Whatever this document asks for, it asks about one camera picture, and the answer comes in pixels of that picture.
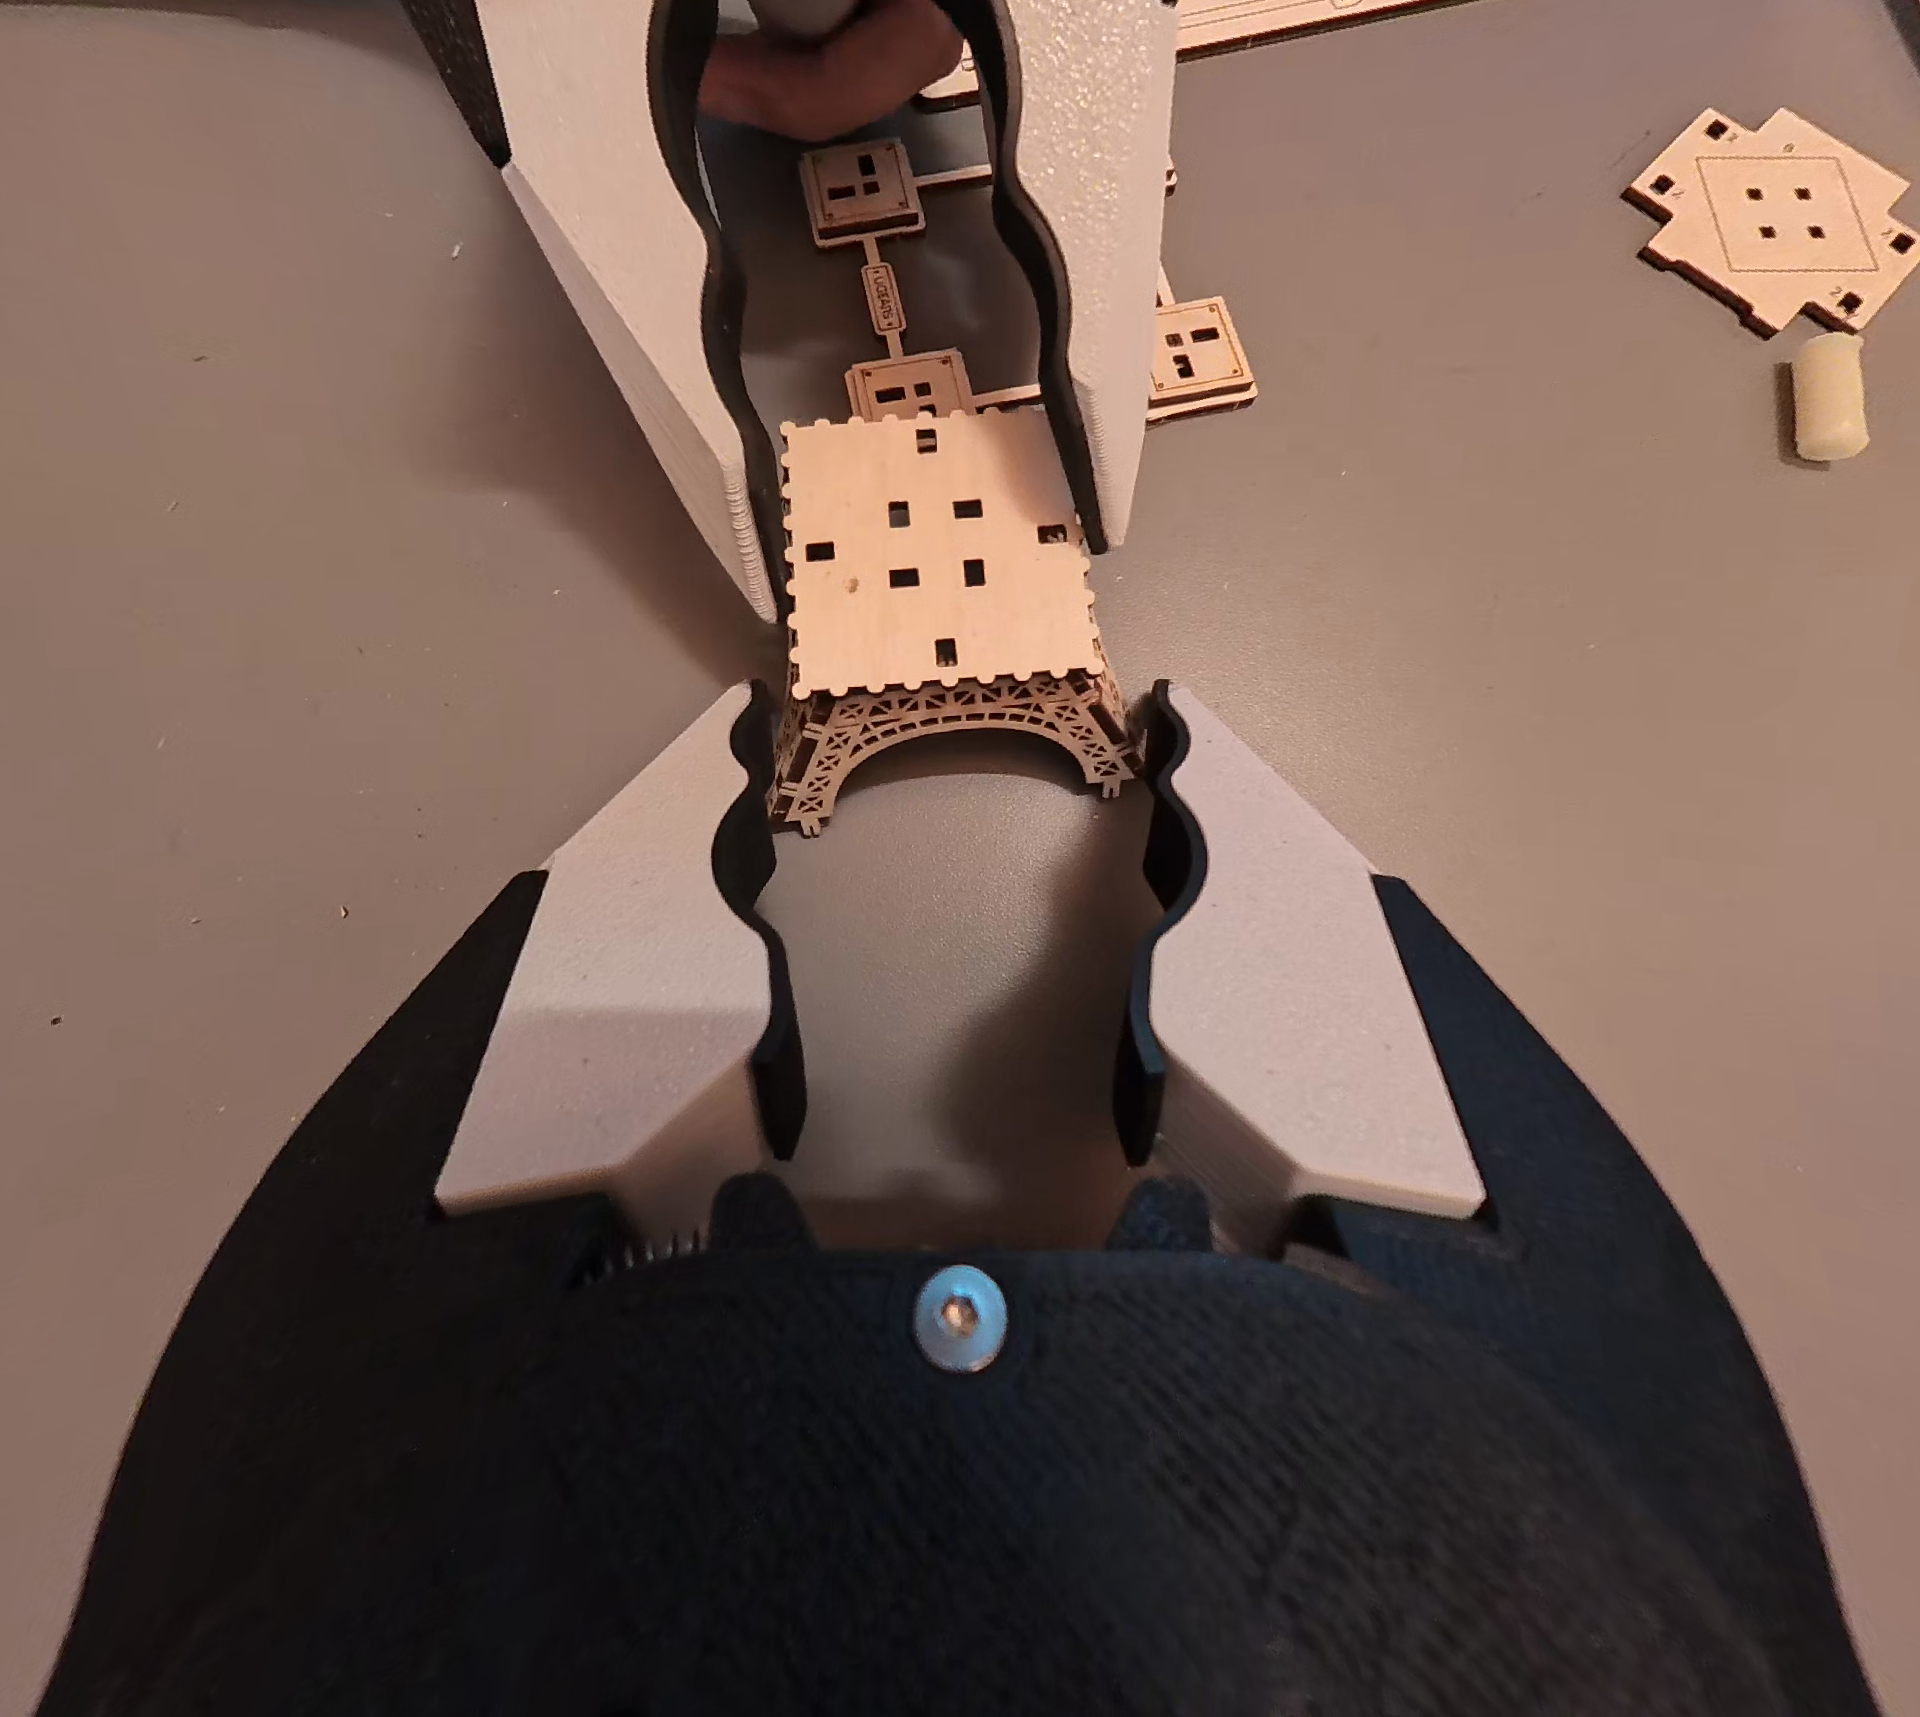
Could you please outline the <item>person's left hand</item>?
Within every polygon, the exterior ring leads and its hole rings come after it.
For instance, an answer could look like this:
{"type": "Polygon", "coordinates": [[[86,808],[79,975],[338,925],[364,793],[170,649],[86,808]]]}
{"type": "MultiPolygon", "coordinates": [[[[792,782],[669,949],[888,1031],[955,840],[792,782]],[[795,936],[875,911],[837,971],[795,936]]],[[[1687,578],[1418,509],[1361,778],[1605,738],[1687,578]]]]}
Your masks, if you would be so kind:
{"type": "Polygon", "coordinates": [[[883,118],[960,52],[960,32],[931,0],[860,0],[820,45],[780,45],[768,29],[714,41],[698,113],[795,143],[829,143],[883,118]]]}

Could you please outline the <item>small pale wax piece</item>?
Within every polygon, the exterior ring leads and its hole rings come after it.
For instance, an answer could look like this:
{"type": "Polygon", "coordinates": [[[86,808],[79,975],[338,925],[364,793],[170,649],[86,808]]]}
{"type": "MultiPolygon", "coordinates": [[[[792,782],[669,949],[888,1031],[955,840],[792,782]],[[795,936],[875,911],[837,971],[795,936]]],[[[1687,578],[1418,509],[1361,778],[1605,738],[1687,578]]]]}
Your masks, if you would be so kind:
{"type": "Polygon", "coordinates": [[[1848,459],[1867,449],[1862,409],[1862,340],[1821,334],[1797,349],[1791,376],[1791,452],[1807,464],[1848,459]]]}

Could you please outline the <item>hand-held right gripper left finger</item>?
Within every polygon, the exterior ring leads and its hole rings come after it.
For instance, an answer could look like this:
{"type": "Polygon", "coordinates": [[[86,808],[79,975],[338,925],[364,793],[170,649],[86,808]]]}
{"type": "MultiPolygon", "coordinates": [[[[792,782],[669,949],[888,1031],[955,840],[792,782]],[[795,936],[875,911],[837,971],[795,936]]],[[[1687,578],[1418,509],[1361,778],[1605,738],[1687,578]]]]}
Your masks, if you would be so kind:
{"type": "Polygon", "coordinates": [[[803,1052],[776,870],[771,714],[734,683],[546,859],[439,1206],[606,1194],[625,1219],[707,1219],[784,1161],[803,1052]]]}

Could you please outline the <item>wooden frame with small squares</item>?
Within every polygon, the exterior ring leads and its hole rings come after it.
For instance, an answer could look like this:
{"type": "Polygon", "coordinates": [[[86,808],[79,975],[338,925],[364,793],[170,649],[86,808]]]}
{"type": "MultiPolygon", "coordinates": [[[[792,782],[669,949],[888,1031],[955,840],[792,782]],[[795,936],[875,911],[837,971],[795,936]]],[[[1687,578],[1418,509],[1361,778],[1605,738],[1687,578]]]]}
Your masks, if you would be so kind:
{"type": "MultiPolygon", "coordinates": [[[[924,197],[970,191],[990,178],[990,163],[918,172],[900,139],[820,146],[800,153],[809,237],[817,252],[857,245],[864,310],[879,360],[847,370],[857,419],[918,413],[1031,409],[1039,384],[973,389],[964,356],[949,344],[909,351],[900,282],[883,252],[888,239],[924,232],[924,197]]],[[[1156,274],[1156,328],[1145,421],[1247,409],[1256,376],[1220,295],[1180,299],[1166,274],[1156,274]]]]}

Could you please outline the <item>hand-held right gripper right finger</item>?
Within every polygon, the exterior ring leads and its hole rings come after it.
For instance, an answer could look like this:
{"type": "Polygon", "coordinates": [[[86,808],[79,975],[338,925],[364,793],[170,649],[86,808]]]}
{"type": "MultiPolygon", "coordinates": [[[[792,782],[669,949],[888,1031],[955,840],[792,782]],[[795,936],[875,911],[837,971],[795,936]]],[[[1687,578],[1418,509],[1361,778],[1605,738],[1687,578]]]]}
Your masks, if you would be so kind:
{"type": "Polygon", "coordinates": [[[1125,1161],[1193,1177],[1228,1249],[1294,1202],[1465,1219],[1485,1202],[1372,866],[1188,688],[1145,712],[1141,940],[1114,1056],[1125,1161]]]}

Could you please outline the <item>wooden tower base model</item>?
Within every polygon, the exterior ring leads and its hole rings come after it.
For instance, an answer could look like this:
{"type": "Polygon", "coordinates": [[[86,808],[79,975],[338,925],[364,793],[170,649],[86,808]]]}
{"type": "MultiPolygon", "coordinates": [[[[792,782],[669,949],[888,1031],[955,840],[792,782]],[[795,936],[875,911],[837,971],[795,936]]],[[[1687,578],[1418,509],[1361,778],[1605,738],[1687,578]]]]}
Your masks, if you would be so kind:
{"type": "Polygon", "coordinates": [[[771,814],[820,834],[879,747],[949,729],[1137,769],[1042,409],[780,428],[788,692],[771,814]]]}

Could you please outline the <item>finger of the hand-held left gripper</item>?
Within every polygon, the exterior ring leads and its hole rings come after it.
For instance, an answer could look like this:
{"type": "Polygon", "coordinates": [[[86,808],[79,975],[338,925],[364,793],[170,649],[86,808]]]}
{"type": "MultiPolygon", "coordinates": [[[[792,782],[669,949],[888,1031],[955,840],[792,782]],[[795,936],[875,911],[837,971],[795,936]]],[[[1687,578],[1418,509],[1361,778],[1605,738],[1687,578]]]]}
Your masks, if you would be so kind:
{"type": "Polygon", "coordinates": [[[1039,319],[1039,391],[1096,552],[1134,506],[1160,267],[1173,6],[936,0],[973,47],[990,213],[1039,319]]]}
{"type": "Polygon", "coordinates": [[[751,403],[714,376],[717,267],[693,118],[669,116],[669,0],[474,0],[515,194],[707,548],[776,620],[751,403]]]}

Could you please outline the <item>cross-shaped wooden plate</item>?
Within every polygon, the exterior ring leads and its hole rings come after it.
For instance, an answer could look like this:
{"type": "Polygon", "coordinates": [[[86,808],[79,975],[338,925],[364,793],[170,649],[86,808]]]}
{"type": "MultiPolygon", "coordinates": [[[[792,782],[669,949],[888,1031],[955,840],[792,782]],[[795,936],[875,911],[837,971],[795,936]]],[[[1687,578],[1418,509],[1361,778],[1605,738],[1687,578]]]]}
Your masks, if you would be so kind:
{"type": "Polygon", "coordinates": [[[1917,223],[1892,218],[1908,178],[1779,110],[1739,127],[1706,110],[1623,191],[1660,218],[1643,245],[1731,302],[1762,334],[1797,313],[1862,328],[1917,268],[1917,223]]]}

